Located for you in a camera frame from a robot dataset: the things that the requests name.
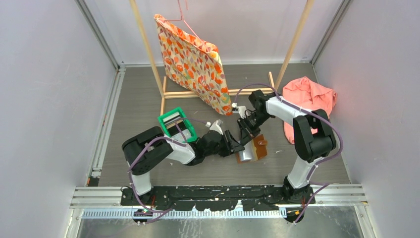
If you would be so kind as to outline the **green plastic card bin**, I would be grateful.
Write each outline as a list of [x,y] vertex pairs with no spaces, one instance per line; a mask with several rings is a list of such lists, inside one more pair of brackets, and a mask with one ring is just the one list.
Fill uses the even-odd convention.
[[177,107],[159,116],[158,122],[164,134],[179,142],[194,142],[198,139],[192,123],[186,118],[181,107]]

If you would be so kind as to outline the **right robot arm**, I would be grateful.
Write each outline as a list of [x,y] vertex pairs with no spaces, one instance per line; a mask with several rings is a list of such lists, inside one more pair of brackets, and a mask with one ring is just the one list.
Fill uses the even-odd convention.
[[310,188],[310,179],[316,166],[337,146],[333,126],[326,111],[310,111],[280,96],[277,92],[264,94],[256,90],[249,96],[254,110],[232,103],[239,112],[240,144],[245,148],[260,134],[260,126],[269,118],[279,118],[292,126],[294,148],[298,155],[292,171],[285,177],[282,196],[288,203],[296,203]]

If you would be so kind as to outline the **brown leather card holder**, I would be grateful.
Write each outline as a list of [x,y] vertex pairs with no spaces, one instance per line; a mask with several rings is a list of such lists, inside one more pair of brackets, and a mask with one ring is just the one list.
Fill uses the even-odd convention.
[[263,134],[258,135],[244,146],[245,150],[236,153],[238,163],[254,162],[267,156],[267,144]]

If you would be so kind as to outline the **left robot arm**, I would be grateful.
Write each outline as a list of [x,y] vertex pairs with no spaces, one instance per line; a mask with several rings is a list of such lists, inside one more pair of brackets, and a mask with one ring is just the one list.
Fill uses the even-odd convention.
[[183,143],[163,134],[154,126],[122,144],[122,151],[129,165],[128,174],[132,183],[133,199],[147,205],[152,198],[150,171],[165,159],[178,161],[187,166],[200,164],[206,157],[227,157],[244,151],[229,130],[220,132],[210,129],[193,142]]

